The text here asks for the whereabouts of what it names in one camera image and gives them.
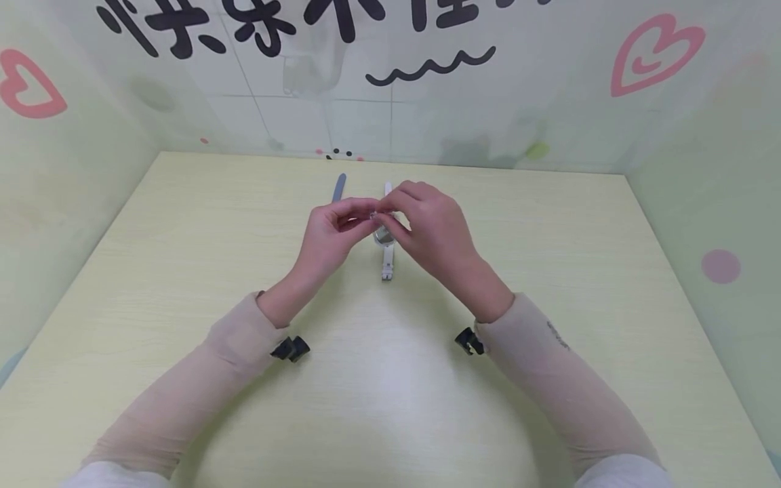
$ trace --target pink circle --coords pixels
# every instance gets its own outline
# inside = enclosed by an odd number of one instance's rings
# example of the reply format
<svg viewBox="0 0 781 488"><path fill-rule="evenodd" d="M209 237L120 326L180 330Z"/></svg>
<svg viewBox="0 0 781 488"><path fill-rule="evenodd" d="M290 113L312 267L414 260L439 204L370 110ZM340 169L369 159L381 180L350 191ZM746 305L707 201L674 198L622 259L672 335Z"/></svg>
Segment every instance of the pink circle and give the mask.
<svg viewBox="0 0 781 488"><path fill-rule="evenodd" d="M726 285L740 276L740 260L729 251L714 249L702 257L702 272L713 283Z"/></svg>

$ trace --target person's right hand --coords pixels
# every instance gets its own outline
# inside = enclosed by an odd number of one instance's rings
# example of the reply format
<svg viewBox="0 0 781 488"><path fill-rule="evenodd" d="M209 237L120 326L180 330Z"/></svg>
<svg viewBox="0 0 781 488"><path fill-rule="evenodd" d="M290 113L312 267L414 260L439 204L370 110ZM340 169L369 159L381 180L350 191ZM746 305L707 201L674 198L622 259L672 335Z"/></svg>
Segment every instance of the person's right hand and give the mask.
<svg viewBox="0 0 781 488"><path fill-rule="evenodd" d="M458 203L428 183L405 181L380 200L376 219L431 276L475 315L493 322L514 296L475 249ZM388 215L402 212L410 229Z"/></svg>

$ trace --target wall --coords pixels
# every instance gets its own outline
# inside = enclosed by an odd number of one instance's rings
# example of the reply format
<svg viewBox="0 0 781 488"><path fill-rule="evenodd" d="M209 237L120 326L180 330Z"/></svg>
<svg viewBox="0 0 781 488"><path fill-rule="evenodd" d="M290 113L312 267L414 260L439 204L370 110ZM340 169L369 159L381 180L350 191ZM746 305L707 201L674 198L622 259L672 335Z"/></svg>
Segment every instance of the wall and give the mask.
<svg viewBox="0 0 781 488"><path fill-rule="evenodd" d="M602 173L696 109L760 1L47 0L165 149Z"/></svg>
<svg viewBox="0 0 781 488"><path fill-rule="evenodd" d="M629 182L781 472L781 8Z"/></svg>
<svg viewBox="0 0 781 488"><path fill-rule="evenodd" d="M0 5L0 386L158 153L50 33Z"/></svg>

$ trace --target black wavy line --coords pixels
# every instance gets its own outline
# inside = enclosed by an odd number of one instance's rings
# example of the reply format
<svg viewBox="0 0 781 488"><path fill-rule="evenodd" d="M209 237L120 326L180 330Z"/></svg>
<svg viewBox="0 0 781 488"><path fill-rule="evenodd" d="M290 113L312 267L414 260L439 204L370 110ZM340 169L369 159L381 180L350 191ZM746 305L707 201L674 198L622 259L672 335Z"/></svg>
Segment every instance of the black wavy line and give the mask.
<svg viewBox="0 0 781 488"><path fill-rule="evenodd" d="M420 69L412 74L405 73L400 69L394 69L390 72L390 76L384 80L378 80L370 74L366 75L366 79L369 81L369 83L376 87L386 87L387 85L396 81L397 78L404 81L415 81L419 80L424 74L426 74L427 71L434 71L435 73L439 74L452 73L453 70L458 68L458 65L460 65L462 62L470 66L479 66L488 62L488 60L494 56L495 52L496 46L491 46L484 55L480 56L479 58L473 58L472 56L466 54L462 49L458 51L458 54L455 55L455 58L453 58L453 63L451 63L450 66L439 66L432 59L427 59L426 62L423 63L423 66L420 66Z"/></svg>

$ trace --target black hair clip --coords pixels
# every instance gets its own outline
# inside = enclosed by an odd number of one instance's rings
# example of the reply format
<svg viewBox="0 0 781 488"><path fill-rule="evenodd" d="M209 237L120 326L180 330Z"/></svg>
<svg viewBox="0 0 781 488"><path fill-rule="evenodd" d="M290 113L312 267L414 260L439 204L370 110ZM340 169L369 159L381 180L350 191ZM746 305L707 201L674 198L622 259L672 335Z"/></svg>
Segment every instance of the black hair clip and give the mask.
<svg viewBox="0 0 781 488"><path fill-rule="evenodd" d="M271 355L277 359L289 359L290 362L297 362L304 354L310 352L309 344L304 342L300 336L296 336L295 339L290 337L282 341L282 343L274 349Z"/></svg>
<svg viewBox="0 0 781 488"><path fill-rule="evenodd" d="M479 356L485 352L483 343L480 342L480 339L477 338L477 335L469 327L462 330L461 333L456 336L455 343L461 346L464 352L470 356L473 354L472 349Z"/></svg>

